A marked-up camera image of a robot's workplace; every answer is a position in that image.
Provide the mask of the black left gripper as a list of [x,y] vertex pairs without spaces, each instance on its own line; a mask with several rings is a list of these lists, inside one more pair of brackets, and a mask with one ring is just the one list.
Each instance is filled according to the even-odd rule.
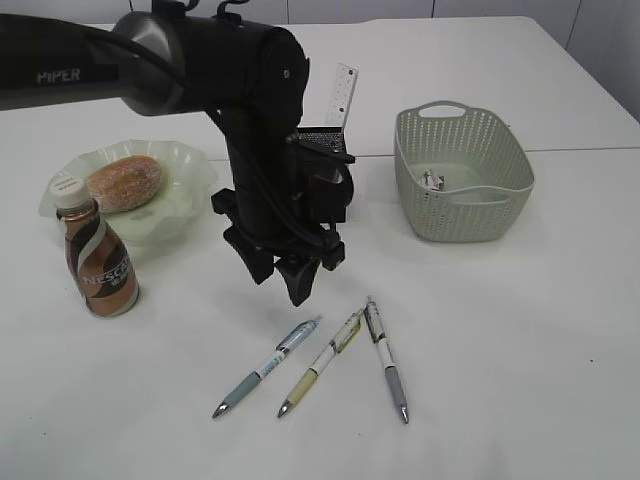
[[329,223],[327,230],[318,224],[309,227],[323,241],[322,245],[314,246],[286,226],[256,190],[242,186],[235,190],[225,188],[212,195],[211,204],[215,213],[231,221],[223,238],[243,260],[253,281],[260,285],[276,267],[295,307],[311,294],[317,262],[333,270],[345,260],[345,245],[335,223]]

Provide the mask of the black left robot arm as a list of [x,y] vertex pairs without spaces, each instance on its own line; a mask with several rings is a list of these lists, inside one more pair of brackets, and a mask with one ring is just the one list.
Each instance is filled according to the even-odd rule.
[[111,30],[3,14],[1,107],[106,98],[143,116],[205,113],[223,134],[233,185],[212,196],[225,240],[256,282],[279,273],[294,305],[319,268],[345,258],[337,227],[354,194],[353,157],[301,136],[310,62],[287,29],[244,20],[222,2],[156,1]]

